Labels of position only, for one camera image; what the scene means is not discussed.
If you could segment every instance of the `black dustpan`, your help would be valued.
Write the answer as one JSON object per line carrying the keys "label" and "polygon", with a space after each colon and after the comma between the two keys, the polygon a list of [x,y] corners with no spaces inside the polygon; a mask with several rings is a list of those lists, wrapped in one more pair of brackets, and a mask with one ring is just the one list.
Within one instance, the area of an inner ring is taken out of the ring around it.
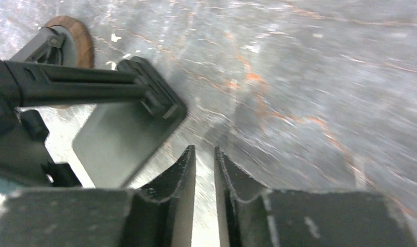
{"label": "black dustpan", "polygon": [[[145,59],[134,57],[135,71],[146,77],[171,107],[154,114],[146,102],[99,104],[75,137],[72,147],[97,187],[125,187],[143,164],[186,118],[187,108]],[[119,63],[118,70],[128,71]]]}

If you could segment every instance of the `wooden disc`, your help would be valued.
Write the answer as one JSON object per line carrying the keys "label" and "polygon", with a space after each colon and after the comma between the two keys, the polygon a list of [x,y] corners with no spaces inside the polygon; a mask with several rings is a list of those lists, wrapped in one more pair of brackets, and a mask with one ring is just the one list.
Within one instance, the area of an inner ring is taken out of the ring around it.
{"label": "wooden disc", "polygon": [[[62,26],[72,34],[77,48],[77,67],[93,68],[95,50],[93,48],[92,38],[85,25],[77,19],[62,15],[54,17],[45,24],[45,27],[53,26]],[[54,105],[52,107],[65,109],[69,105]]]}

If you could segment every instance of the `marble surface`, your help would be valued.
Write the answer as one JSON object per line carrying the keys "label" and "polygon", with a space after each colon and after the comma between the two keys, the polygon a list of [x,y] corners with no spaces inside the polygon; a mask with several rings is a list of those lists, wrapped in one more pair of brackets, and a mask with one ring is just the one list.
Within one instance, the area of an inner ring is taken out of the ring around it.
{"label": "marble surface", "polygon": [[[96,68],[145,57],[187,102],[133,186],[196,144],[194,246],[219,245],[214,145],[271,187],[382,191],[417,236],[417,0],[0,0],[0,59],[57,15],[89,27]],[[93,109],[40,109],[86,186],[71,140]]]}

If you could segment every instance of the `flat black plate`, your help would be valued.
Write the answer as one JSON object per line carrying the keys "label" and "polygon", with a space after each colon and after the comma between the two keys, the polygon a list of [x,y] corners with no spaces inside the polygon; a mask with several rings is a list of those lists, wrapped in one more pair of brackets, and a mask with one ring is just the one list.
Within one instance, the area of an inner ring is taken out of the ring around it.
{"label": "flat black plate", "polygon": [[75,137],[74,152],[96,187],[128,186],[186,118],[186,105],[161,81],[176,103],[167,119],[153,117],[141,102],[100,104]]}

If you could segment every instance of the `stone surface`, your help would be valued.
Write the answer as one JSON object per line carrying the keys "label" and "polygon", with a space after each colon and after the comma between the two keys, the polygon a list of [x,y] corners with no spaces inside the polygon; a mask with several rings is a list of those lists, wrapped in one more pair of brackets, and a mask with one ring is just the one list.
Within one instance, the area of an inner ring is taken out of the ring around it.
{"label": "stone surface", "polygon": [[[268,186],[383,191],[417,236],[417,0],[5,0],[0,59],[56,15],[89,27],[97,68],[145,57],[189,105],[134,186],[196,144],[195,246],[219,244],[217,144]],[[81,177],[71,140],[93,108],[41,109]]]}

